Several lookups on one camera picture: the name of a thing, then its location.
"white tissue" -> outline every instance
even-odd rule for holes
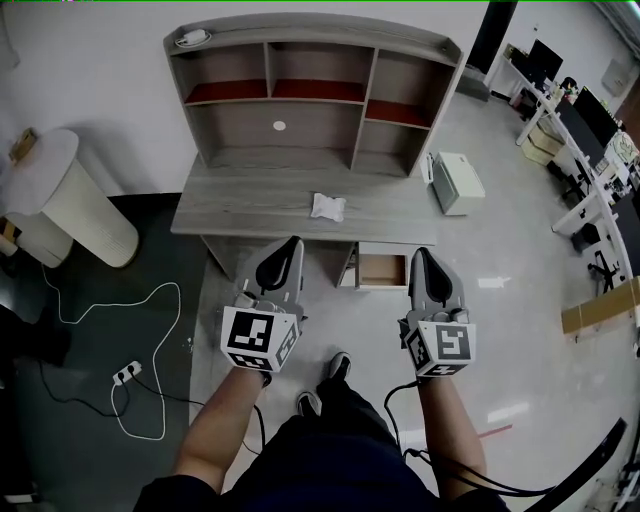
[[[327,197],[325,195],[313,194],[313,210],[311,217],[325,217],[327,219],[342,222],[344,220],[344,205],[347,200],[342,197]]]

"white desk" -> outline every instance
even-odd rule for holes
[[[611,193],[604,189],[603,179],[598,176],[598,174],[589,163],[589,159],[586,158],[584,153],[578,148],[578,145],[569,133],[569,130],[567,130],[564,123],[562,122],[561,116],[558,115],[558,113],[555,111],[556,105],[548,100],[544,96],[542,91],[536,89],[535,86],[531,82],[529,82],[529,80],[527,80],[527,78],[522,73],[520,73],[520,71],[518,71],[513,66],[513,64],[511,64],[511,61],[509,61],[504,56],[502,57],[501,65],[506,68],[510,68],[511,71],[515,73],[519,78],[519,83],[512,92],[511,101],[509,102],[510,105],[513,105],[522,88],[526,88],[527,90],[531,91],[540,103],[540,106],[536,110],[535,115],[526,124],[526,126],[522,130],[522,133],[516,139],[516,145],[520,146],[524,142],[529,132],[533,129],[533,127],[540,120],[543,114],[547,112],[556,130],[565,141],[565,144],[567,145],[567,148],[571,152],[572,156],[582,164],[585,171],[591,178],[593,187],[591,193],[585,199],[580,201],[580,203],[575,208],[573,208],[560,220],[553,224],[551,226],[551,229],[555,233],[570,236],[578,229],[580,229],[580,227],[585,223],[592,222],[599,216],[602,216],[602,226],[608,231],[609,236],[611,237],[611,245],[613,246],[617,262],[620,265],[620,273],[625,277],[626,280],[632,279],[633,270],[631,268],[629,255],[627,254],[624,240],[622,239],[622,235],[620,234],[618,225],[615,222],[613,212],[611,211],[611,207],[609,206]],[[640,328],[640,311],[638,311],[638,309],[639,308],[636,308],[634,311],[636,328]]]

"white box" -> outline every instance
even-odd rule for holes
[[[220,350],[234,366],[279,372],[299,337],[296,315],[224,308]]]
[[[418,377],[446,377],[476,360],[476,326],[418,322],[404,342]]]
[[[445,215],[468,215],[485,197],[475,169],[460,153],[438,153],[433,164],[433,187]]]

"white drawer unit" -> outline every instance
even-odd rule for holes
[[[433,164],[433,187],[445,215],[468,215],[485,197],[475,169],[461,153],[438,153]]]

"sneaker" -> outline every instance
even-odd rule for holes
[[[327,379],[346,380],[350,371],[351,356],[347,352],[340,352],[329,363]]]
[[[320,401],[311,391],[303,391],[296,400],[298,414],[304,417],[320,416]]]

